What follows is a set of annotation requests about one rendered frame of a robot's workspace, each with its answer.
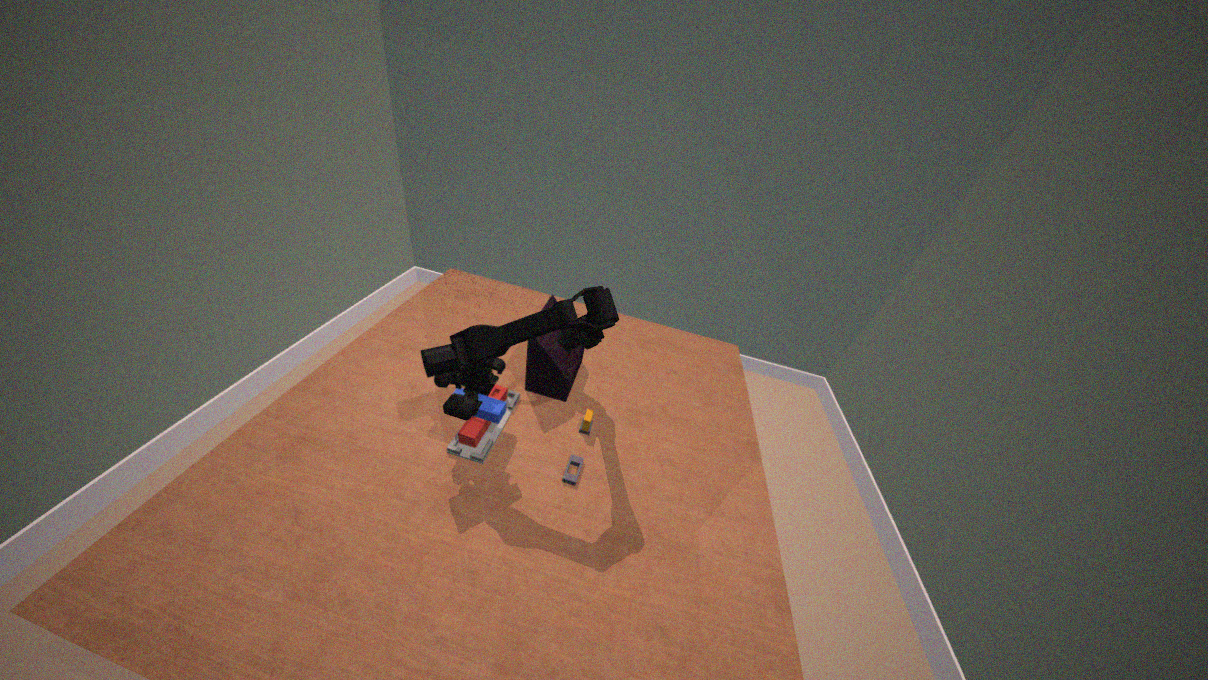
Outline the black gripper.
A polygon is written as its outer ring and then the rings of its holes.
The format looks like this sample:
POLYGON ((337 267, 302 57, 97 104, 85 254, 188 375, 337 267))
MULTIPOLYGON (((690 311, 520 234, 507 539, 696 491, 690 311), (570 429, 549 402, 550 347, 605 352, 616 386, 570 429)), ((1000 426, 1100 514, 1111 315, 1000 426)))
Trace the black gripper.
POLYGON ((496 358, 495 362, 484 370, 474 371, 467 373, 467 371, 460 372, 463 374, 461 387, 465 387, 459 393, 451 394, 451 397, 443 403, 443 411, 447 415, 454 415, 463 420, 469 420, 471 415, 475 415, 480 409, 480 405, 483 402, 478 400, 478 394, 489 396, 493 388, 499 380, 499 376, 493 373, 493 370, 498 371, 498 374, 503 374, 505 370, 505 362, 503 359, 496 358))

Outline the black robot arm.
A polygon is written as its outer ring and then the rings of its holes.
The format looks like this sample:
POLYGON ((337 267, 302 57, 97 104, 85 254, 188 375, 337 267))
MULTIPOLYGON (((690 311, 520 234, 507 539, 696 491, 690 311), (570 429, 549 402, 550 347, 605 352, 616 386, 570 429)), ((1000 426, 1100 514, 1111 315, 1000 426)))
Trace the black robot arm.
POLYGON ((455 385, 461 389, 460 372, 484 370, 501 358, 510 345, 530 341, 561 329, 557 341, 571 354, 574 348, 598 345, 604 329, 615 326, 618 313, 609 287, 583 287, 573 300, 562 300, 553 307, 539 310, 501 326, 475 325, 451 336, 452 344, 422 350, 426 376, 435 376, 436 387, 455 385), (583 296, 587 314, 579 316, 573 302, 583 296), (458 372, 459 371, 459 372, 458 372))

